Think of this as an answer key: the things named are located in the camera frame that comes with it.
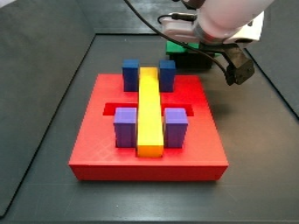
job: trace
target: wooden block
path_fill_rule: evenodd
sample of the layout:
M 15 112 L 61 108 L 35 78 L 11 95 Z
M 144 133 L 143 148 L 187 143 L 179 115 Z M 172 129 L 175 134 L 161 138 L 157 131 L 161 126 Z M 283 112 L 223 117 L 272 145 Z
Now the wooden block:
M 140 67 L 136 150 L 140 158 L 159 158 L 164 153 L 156 67 Z

